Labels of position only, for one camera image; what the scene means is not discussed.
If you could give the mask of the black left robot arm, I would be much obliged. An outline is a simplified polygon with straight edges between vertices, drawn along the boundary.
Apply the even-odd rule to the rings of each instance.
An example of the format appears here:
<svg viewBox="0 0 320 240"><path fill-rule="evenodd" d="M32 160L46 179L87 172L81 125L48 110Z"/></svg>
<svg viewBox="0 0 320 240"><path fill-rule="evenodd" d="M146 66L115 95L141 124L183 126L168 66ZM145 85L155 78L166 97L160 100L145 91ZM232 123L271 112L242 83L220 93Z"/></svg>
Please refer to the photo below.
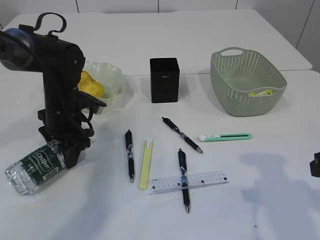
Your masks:
<svg viewBox="0 0 320 240"><path fill-rule="evenodd" d="M78 89L85 63L81 49L54 35L10 28L0 33L0 62L12 71L42 73L45 108L37 113L43 123L38 131L47 143L57 140L66 168L74 167L94 134L92 127L82 128L89 122L81 112L89 97Z"/></svg>

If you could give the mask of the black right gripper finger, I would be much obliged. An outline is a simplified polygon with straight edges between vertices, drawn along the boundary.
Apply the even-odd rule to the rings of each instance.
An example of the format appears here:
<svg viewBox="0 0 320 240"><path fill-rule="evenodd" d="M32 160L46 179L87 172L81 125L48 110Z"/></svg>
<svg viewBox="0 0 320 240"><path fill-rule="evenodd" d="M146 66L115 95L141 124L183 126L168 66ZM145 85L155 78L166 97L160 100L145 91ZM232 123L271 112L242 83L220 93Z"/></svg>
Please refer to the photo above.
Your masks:
<svg viewBox="0 0 320 240"><path fill-rule="evenodd" d="M313 177L320 177L320 152L314 154L314 160L309 163L310 173Z"/></svg>

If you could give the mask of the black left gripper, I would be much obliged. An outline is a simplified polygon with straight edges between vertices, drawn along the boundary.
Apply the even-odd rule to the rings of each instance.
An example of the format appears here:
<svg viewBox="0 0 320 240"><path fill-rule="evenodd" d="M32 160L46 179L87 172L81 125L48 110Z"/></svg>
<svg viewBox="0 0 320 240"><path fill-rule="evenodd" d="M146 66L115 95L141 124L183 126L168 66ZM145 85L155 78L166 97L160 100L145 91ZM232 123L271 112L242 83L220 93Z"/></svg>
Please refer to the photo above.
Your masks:
<svg viewBox="0 0 320 240"><path fill-rule="evenodd" d="M86 58L78 45L54 35L32 34L32 71L43 75L44 105L38 111L43 122L39 132L46 142L61 142L59 149L67 169L77 165L81 148L91 145L92 126L82 128L90 120L79 108L78 83Z"/></svg>

